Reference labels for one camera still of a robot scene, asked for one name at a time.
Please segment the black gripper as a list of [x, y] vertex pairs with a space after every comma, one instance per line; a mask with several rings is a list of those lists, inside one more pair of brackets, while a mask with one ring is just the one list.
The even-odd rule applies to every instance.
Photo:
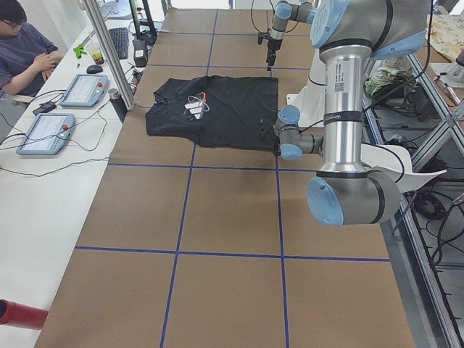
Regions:
[[276, 135], [274, 124], [265, 122], [261, 117], [259, 120], [259, 150], [271, 151], [275, 156], [280, 155], [280, 139]]
[[273, 65], [275, 64], [276, 60], [276, 52], [281, 48], [281, 44], [283, 41], [283, 32], [279, 31], [271, 31], [271, 32], [259, 32], [258, 33], [258, 39], [257, 42], [258, 44], [262, 44], [264, 40], [268, 41], [267, 44], [267, 58], [266, 58], [266, 63], [268, 64], [267, 66], [267, 71], [272, 71]]

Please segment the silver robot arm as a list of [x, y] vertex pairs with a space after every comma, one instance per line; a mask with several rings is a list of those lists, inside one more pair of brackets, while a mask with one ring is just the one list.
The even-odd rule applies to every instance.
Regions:
[[418, 51], [432, 12], [431, 1], [280, 1], [270, 29], [260, 34], [268, 43], [267, 64], [273, 66], [288, 22], [308, 23], [311, 43], [325, 65], [323, 135], [303, 134], [299, 109], [291, 105], [279, 112], [274, 126], [284, 159], [323, 156], [307, 184], [307, 203], [319, 223], [376, 224], [398, 210], [397, 182], [361, 160], [363, 74], [369, 59]]
[[290, 4], [287, 1], [277, 3], [270, 28], [266, 32], [259, 31], [257, 34], [259, 45], [267, 41], [267, 71], [271, 71], [275, 64], [276, 54], [281, 49], [289, 22], [311, 24], [317, 7], [317, 1], [303, 1], [300, 4]]

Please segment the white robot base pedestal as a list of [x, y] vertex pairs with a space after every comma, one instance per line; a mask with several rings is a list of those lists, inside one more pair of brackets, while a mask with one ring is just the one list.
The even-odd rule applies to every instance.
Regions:
[[326, 66], [320, 60], [319, 49], [315, 50], [308, 82], [298, 94], [288, 94], [287, 104], [300, 111], [299, 127], [305, 128], [323, 120], [325, 108]]

